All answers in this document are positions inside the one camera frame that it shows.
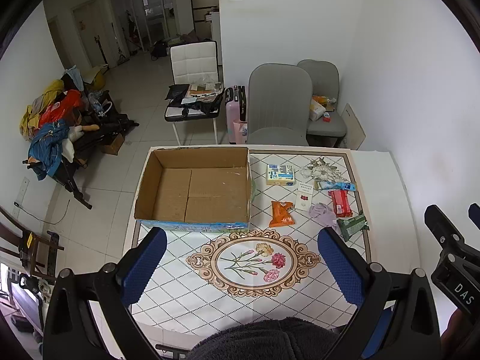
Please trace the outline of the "green wet wipes pack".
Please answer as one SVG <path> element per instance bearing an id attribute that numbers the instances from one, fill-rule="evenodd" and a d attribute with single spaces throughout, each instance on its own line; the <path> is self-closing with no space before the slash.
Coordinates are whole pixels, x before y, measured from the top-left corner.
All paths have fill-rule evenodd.
<path id="1" fill-rule="evenodd" d="M 368 231 L 368 220 L 365 214 L 359 214 L 355 217 L 343 218 L 337 220 L 341 236 L 345 242 L 348 242 L 355 234 Z"/>

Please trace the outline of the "red wet wipes pack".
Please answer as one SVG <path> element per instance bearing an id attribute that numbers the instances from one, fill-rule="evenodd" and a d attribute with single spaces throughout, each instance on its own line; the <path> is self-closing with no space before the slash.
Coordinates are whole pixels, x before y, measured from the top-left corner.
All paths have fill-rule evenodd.
<path id="1" fill-rule="evenodd" d="M 352 217 L 352 209 L 348 200 L 346 190 L 334 189 L 329 191 L 332 200 L 333 212 L 338 218 Z"/>

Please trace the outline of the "white cigarette box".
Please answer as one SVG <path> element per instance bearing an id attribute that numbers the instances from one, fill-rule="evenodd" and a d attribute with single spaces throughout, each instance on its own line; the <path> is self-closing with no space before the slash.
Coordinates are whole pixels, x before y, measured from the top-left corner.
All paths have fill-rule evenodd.
<path id="1" fill-rule="evenodd" d="M 296 191 L 295 209 L 309 211 L 312 205 L 313 186 L 308 183 L 299 182 Z"/>

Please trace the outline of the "orange snack packet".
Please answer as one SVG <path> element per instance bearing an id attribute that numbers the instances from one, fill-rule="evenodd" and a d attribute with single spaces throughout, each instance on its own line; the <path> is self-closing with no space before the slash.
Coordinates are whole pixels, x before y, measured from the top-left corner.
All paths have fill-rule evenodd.
<path id="1" fill-rule="evenodd" d="M 272 201 L 272 219 L 269 222 L 270 228 L 285 227 L 295 224 L 290 212 L 294 208 L 292 202 Z"/>

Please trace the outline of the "blue white sachet packet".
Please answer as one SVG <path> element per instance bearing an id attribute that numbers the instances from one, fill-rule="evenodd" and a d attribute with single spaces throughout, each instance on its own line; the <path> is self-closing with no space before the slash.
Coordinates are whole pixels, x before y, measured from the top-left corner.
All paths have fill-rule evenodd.
<path id="1" fill-rule="evenodd" d="M 356 191 L 356 185 L 344 181 L 328 181 L 328 180 L 316 180 L 315 188 L 317 190 L 345 190 Z"/>

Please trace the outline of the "yellow blue tissue pack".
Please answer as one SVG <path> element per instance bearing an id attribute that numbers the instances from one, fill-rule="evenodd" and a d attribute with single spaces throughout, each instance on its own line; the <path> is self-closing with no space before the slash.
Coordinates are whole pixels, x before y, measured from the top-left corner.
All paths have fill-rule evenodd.
<path id="1" fill-rule="evenodd" d="M 266 184 L 293 186 L 295 184 L 295 170 L 290 165 L 268 164 L 266 168 Z"/>

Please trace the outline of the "patterned tablecloth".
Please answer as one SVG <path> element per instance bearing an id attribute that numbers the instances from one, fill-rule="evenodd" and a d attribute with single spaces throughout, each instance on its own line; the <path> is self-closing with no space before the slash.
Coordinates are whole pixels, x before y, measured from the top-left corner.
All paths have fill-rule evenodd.
<path id="1" fill-rule="evenodd" d="M 252 151 L 250 227 L 239 234 L 168 232 L 167 249 L 130 308 L 138 323 L 210 336 L 240 323 L 291 316 L 323 328 L 349 321 L 356 309 L 317 249 L 320 212 L 334 207 L 331 192 L 314 191 L 311 211 L 294 209 L 291 224 L 272 228 L 272 202 L 293 203 L 296 189 L 267 185 L 269 164 L 292 166 L 304 183 L 313 182 L 319 166 L 341 180 L 355 178 L 344 153 Z"/>

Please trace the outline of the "open cardboard box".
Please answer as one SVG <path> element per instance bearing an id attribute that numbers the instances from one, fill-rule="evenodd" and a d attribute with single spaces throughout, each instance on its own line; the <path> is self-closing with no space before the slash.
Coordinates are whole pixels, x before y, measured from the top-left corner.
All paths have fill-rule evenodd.
<path id="1" fill-rule="evenodd" d="M 133 217 L 165 231 L 244 231 L 251 219 L 250 153 L 244 146 L 150 150 Z"/>

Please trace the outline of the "small cardboard box on floor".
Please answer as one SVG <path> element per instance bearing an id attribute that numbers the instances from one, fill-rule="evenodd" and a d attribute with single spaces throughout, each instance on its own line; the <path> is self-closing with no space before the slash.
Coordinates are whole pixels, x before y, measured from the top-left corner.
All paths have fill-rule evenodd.
<path id="1" fill-rule="evenodd" d="M 105 155 L 118 155 L 120 148 L 125 142 L 124 136 L 119 133 L 117 134 L 110 143 L 101 145 L 100 151 Z"/>

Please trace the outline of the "dark wooden chair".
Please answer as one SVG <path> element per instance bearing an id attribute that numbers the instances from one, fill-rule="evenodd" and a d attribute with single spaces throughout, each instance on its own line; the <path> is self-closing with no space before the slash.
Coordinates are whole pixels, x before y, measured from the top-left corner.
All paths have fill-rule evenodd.
<path id="1" fill-rule="evenodd" d="M 49 284 L 55 283 L 57 277 L 57 254 L 59 251 L 64 250 L 64 247 L 59 244 L 59 234 L 48 231 L 47 234 L 49 235 L 49 239 L 47 239 L 24 227 L 24 225 L 22 225 L 3 207 L 1 207 L 1 215 L 21 231 L 21 235 L 17 235 L 10 230 L 10 228 L 7 228 L 7 226 L 1 223 L 1 239 L 17 248 L 17 251 L 15 252 L 5 247 L 1 247 L 1 252 L 18 258 L 21 262 L 21 266 L 30 276 L 44 279 Z M 40 244 L 48 247 L 46 264 L 43 264 L 38 260 Z"/>

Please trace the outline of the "items on grey chair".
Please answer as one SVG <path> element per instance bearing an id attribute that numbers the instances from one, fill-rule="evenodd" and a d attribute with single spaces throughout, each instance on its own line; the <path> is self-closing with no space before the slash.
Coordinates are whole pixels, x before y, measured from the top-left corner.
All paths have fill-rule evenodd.
<path id="1" fill-rule="evenodd" d="M 313 95 L 309 107 L 309 120 L 317 121 L 323 117 L 324 113 L 333 112 L 336 103 L 337 99 L 335 97 Z"/>

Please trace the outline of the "pile of colourful clothes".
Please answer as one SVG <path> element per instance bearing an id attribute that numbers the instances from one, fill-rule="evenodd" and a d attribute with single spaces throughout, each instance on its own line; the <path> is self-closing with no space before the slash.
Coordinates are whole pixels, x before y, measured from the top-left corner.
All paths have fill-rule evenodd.
<path id="1" fill-rule="evenodd" d="M 100 65 L 85 74 L 77 67 L 67 69 L 28 105 L 19 125 L 29 143 L 23 164 L 38 180 L 51 178 L 91 209 L 75 180 L 75 173 L 89 165 L 90 157 L 119 133 L 124 138 L 139 123 L 117 110 L 104 88 Z"/>

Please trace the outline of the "pink suitcase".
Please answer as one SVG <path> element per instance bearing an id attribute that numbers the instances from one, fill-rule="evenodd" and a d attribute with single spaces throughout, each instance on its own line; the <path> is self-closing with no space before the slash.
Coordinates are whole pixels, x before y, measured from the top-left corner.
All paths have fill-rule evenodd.
<path id="1" fill-rule="evenodd" d="M 247 96 L 244 86 L 233 86 L 225 91 L 225 114 L 230 144 L 247 143 Z"/>

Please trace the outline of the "grey chair front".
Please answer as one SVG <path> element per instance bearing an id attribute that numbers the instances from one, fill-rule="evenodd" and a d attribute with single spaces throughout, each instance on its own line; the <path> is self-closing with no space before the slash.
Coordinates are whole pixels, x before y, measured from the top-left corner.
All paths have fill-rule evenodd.
<path id="1" fill-rule="evenodd" d="M 304 69 L 265 63 L 250 75 L 247 94 L 249 145 L 307 146 L 312 80 Z"/>

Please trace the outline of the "grey chair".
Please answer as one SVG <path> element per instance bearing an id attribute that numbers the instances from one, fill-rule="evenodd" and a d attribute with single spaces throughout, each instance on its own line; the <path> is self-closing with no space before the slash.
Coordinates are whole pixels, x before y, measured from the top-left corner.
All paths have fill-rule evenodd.
<path id="1" fill-rule="evenodd" d="M 328 61 L 316 61 L 304 59 L 297 66 L 304 69 L 312 80 L 312 94 L 315 98 L 324 98 L 325 111 L 329 114 L 329 121 L 323 117 L 315 121 L 309 121 L 307 134 L 315 138 L 324 137 L 333 141 L 334 147 L 338 147 L 347 134 L 347 126 L 337 112 L 339 99 L 339 72 L 337 67 Z"/>
<path id="2" fill-rule="evenodd" d="M 307 146 L 312 80 L 304 69 L 265 63 L 250 75 L 247 94 L 249 145 Z"/>

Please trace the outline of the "grey chair back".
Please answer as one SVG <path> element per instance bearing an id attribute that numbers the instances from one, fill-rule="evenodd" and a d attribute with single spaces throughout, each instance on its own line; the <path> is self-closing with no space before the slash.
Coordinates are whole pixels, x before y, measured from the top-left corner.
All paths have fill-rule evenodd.
<path id="1" fill-rule="evenodd" d="M 309 121 L 307 134 L 315 138 L 324 137 L 333 141 L 334 147 L 338 147 L 347 134 L 347 126 L 337 112 L 339 99 L 339 72 L 337 67 L 328 61 L 316 61 L 304 59 L 297 66 L 304 69 L 312 80 L 312 94 L 315 98 L 324 98 L 325 111 L 329 114 L 329 121 L 323 117 L 315 121 Z"/>

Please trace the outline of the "white padded chair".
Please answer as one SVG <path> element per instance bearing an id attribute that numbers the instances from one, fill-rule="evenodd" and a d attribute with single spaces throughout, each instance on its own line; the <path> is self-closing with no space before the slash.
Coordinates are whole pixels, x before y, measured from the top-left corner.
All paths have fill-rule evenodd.
<path id="1" fill-rule="evenodd" d="M 174 85 L 220 82 L 223 86 L 218 70 L 217 44 L 215 41 L 204 41 L 173 46 L 170 49 L 170 59 Z M 216 143 L 219 142 L 216 122 L 218 116 L 216 116 L 216 118 L 205 118 L 210 119 L 212 122 L 213 135 Z M 182 121 L 165 119 L 166 122 L 172 125 L 176 139 L 180 138 L 176 125 L 181 122 L 194 120 L 201 119 L 188 119 Z"/>

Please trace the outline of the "white board leaning on wall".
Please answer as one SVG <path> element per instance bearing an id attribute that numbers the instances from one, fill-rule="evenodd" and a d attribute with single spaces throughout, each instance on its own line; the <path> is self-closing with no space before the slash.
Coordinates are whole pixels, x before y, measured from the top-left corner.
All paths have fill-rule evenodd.
<path id="1" fill-rule="evenodd" d="M 342 140 L 342 147 L 358 150 L 366 139 L 366 134 L 352 107 L 347 103 L 341 114 L 346 125 L 346 135 Z"/>

